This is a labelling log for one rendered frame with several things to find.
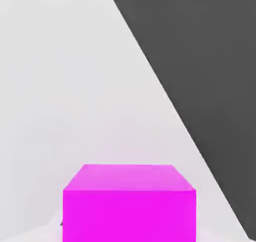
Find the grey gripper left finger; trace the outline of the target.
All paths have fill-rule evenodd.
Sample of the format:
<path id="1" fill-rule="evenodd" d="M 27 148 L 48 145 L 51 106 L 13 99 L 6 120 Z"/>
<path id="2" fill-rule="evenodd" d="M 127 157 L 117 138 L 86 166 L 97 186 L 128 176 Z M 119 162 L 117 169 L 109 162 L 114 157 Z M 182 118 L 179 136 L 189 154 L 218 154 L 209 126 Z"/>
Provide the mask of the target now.
<path id="1" fill-rule="evenodd" d="M 63 242 L 62 218 L 55 215 L 46 225 L 28 232 L 22 242 Z"/>

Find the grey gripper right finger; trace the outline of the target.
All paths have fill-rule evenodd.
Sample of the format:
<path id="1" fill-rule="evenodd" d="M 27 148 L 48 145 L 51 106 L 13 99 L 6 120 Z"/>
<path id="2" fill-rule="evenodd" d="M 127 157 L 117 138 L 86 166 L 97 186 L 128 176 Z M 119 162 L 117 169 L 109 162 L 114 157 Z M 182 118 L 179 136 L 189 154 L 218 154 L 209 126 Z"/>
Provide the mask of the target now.
<path id="1" fill-rule="evenodd" d="M 223 236 L 219 236 L 199 226 L 197 228 L 196 242 L 235 242 Z"/>

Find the small magenta cube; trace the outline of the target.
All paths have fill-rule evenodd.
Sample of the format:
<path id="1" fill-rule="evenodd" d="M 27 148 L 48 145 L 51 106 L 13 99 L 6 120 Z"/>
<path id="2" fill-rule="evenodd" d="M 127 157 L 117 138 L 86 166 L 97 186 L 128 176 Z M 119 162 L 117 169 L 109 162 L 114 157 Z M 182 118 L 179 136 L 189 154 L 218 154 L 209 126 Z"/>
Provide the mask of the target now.
<path id="1" fill-rule="evenodd" d="M 197 193 L 172 165 L 85 164 L 63 190 L 62 242 L 197 242 Z"/>

